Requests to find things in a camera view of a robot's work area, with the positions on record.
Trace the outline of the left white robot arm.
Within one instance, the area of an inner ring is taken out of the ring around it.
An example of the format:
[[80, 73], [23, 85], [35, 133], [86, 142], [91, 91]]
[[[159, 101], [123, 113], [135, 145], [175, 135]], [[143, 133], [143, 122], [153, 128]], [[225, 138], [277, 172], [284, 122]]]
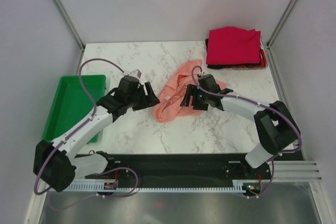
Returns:
[[105, 127], [126, 114], [159, 104], [149, 82], [126, 75], [119, 85], [94, 103], [93, 109], [66, 133], [51, 142], [42, 140], [35, 149], [33, 172], [57, 192], [65, 190], [75, 178], [99, 174], [111, 178], [115, 165], [104, 152], [78, 158], [78, 152]]

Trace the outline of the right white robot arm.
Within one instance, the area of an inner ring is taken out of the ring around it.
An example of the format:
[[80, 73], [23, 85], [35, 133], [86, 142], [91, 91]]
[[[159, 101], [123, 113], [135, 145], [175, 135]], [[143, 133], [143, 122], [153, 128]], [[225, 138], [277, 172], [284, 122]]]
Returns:
[[301, 134], [283, 102], [266, 104], [242, 97], [231, 89], [221, 89], [211, 74], [192, 75], [181, 102], [182, 107], [206, 111], [209, 106], [242, 116], [255, 123], [259, 143], [245, 156], [241, 174], [248, 179], [259, 173], [259, 167], [282, 153], [301, 148]]

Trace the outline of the pink t shirt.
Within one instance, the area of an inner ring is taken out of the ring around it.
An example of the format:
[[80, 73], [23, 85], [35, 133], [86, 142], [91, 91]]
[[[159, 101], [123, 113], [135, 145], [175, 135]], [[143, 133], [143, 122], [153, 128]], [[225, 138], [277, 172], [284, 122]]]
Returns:
[[199, 116], [200, 110], [194, 110], [192, 107], [180, 106], [189, 84], [194, 84], [192, 80], [192, 69], [195, 66], [201, 66], [200, 59], [189, 60], [180, 65], [172, 74], [167, 83], [161, 90], [158, 99], [159, 104], [154, 106], [153, 117], [159, 123], [167, 123], [182, 116]]

